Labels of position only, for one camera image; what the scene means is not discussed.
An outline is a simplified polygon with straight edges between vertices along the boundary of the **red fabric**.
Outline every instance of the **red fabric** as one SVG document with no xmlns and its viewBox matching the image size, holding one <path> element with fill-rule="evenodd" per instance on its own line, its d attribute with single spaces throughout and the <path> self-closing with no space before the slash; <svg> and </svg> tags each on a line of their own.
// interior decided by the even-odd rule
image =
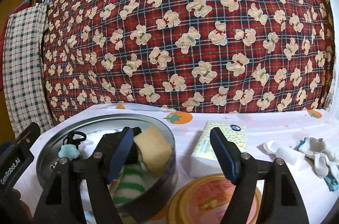
<svg viewBox="0 0 339 224">
<path fill-rule="evenodd" d="M 335 50 L 328 0 L 162 0 L 158 7 L 148 0 L 52 1 L 44 76 L 60 120 L 100 102 L 251 113 L 325 101 Z M 145 43 L 135 37 L 138 25 L 146 26 L 143 40 L 151 34 Z"/>
<path fill-rule="evenodd" d="M 31 7 L 31 2 L 28 1 L 26 3 L 23 3 L 22 5 L 19 5 L 11 14 L 18 13 L 22 10 L 25 10 L 27 8 Z M 3 27 L 3 30 L 0 34 L 0 91 L 3 89 L 3 82 L 2 82 L 2 60 L 3 60 L 3 47 L 5 44 L 5 36 L 6 36 L 6 30 L 7 30 L 7 23 L 10 19 L 10 16 L 8 16 L 5 25 Z"/>
</svg>

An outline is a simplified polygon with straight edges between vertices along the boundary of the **white tablecloth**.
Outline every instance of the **white tablecloth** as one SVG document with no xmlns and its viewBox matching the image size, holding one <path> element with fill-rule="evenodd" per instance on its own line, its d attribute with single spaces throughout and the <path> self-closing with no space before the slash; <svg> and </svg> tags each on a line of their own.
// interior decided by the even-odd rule
<svg viewBox="0 0 339 224">
<path fill-rule="evenodd" d="M 21 192 L 22 200 L 28 204 L 34 213 L 39 197 L 42 193 L 35 165 L 40 150 L 55 133 L 80 120 L 103 114 L 137 113 L 152 116 L 163 121 L 173 132 L 176 141 L 177 168 L 179 180 L 177 189 L 192 180 L 189 177 L 190 155 L 207 121 L 218 121 L 227 124 L 245 125 L 249 153 L 256 159 L 272 161 L 274 157 L 264 153 L 262 144 L 269 140 L 279 140 L 287 146 L 295 147 L 304 137 L 324 138 L 339 146 L 339 121 L 324 110 L 316 118 L 308 111 L 282 113 L 252 113 L 252 114 L 214 114 L 192 113 L 193 119 L 186 124 L 172 124 L 167 119 L 170 112 L 165 109 L 136 104 L 124 104 L 126 109 L 116 109 L 116 105 L 99 104 L 64 121 L 53 129 L 41 135 L 31 151 L 35 156 L 34 162 L 16 183 L 15 187 Z M 339 190 L 330 192 L 325 181 L 314 173 L 313 164 L 305 160 L 300 170 L 294 174 L 294 179 L 304 200 L 310 224 L 320 224 L 328 214 L 339 196 Z M 262 191 L 263 184 L 258 182 Z M 150 221 L 150 224 L 165 224 L 166 220 Z"/>
</svg>

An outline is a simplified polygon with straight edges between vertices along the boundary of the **metal screw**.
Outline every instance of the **metal screw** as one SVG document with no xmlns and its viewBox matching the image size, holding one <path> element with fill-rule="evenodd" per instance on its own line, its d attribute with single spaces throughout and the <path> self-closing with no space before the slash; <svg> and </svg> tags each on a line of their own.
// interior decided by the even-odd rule
<svg viewBox="0 0 339 224">
<path fill-rule="evenodd" d="M 97 151 L 96 153 L 93 154 L 93 157 L 94 157 L 95 159 L 100 159 L 100 158 L 102 157 L 102 152 Z"/>
<path fill-rule="evenodd" d="M 68 158 L 67 158 L 67 157 L 62 157 L 62 158 L 59 160 L 59 163 L 60 163 L 61 165 L 64 165 L 64 164 L 67 163 L 67 161 L 68 161 Z"/>
<path fill-rule="evenodd" d="M 277 162 L 277 164 L 280 165 L 280 166 L 283 165 L 283 164 L 285 163 L 285 161 L 282 160 L 281 158 L 277 158 L 277 159 L 276 159 L 276 162 Z"/>
<path fill-rule="evenodd" d="M 249 155 L 247 152 L 243 152 L 243 153 L 241 154 L 241 157 L 242 157 L 243 159 L 247 160 L 247 159 L 250 159 L 250 158 L 251 158 L 251 155 Z"/>
</svg>

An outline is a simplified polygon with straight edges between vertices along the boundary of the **tissue pack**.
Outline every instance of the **tissue pack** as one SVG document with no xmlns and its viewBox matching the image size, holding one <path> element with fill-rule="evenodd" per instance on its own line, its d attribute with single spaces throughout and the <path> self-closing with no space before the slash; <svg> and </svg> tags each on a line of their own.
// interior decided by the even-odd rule
<svg viewBox="0 0 339 224">
<path fill-rule="evenodd" d="M 211 174 L 222 173 L 210 143 L 210 132 L 214 127 L 220 128 L 226 139 L 235 143 L 240 152 L 247 151 L 245 126 L 209 121 L 206 123 L 201 137 L 191 155 L 189 173 L 191 177 L 200 178 Z"/>
</svg>

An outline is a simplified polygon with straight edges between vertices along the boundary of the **metal tin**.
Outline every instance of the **metal tin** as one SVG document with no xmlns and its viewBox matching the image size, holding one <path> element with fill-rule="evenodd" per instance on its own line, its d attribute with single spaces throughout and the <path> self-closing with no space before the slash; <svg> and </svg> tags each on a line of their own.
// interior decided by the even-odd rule
<svg viewBox="0 0 339 224">
<path fill-rule="evenodd" d="M 119 207 L 119 213 L 130 215 L 137 223 L 143 223 L 155 216 L 170 200 L 178 179 L 176 173 L 175 141 L 171 130 L 161 121 L 150 116 L 139 114 L 108 114 L 91 117 L 72 124 L 56 133 L 46 143 L 37 159 L 36 172 L 40 185 L 52 173 L 50 168 L 59 158 L 58 152 L 62 146 L 62 140 L 73 130 L 85 134 L 107 129 L 122 129 L 125 126 L 139 127 L 145 130 L 150 125 L 155 125 L 162 136 L 172 146 L 173 153 L 164 170 L 164 174 L 138 198 Z"/>
<path fill-rule="evenodd" d="M 192 198 L 194 195 L 199 193 L 199 190 L 201 190 L 202 187 L 206 185 L 211 185 L 215 182 L 221 182 L 224 183 L 226 180 L 223 174 L 214 174 L 207 177 L 199 178 L 191 183 L 187 184 L 184 188 L 182 188 L 172 199 L 169 209 L 168 209 L 168 215 L 167 215 L 167 221 L 168 224 L 203 224 L 203 223 L 212 223 L 212 219 L 216 214 L 219 214 L 219 218 L 223 216 L 225 212 L 226 204 L 223 206 L 219 206 L 218 209 L 215 208 L 211 211 L 212 213 L 209 213 L 210 215 L 206 215 L 206 221 L 204 222 L 203 218 L 200 218 L 202 220 L 197 220 L 195 217 L 196 215 L 193 215 L 192 211 L 190 213 L 190 206 L 193 207 L 192 204 Z M 233 194 L 234 188 L 229 187 L 230 196 Z M 254 207 L 252 206 L 251 213 L 250 213 L 250 220 L 247 224 L 255 224 L 259 208 L 261 203 L 261 193 L 258 189 L 256 189 L 255 192 L 255 200 L 254 200 Z"/>
</svg>

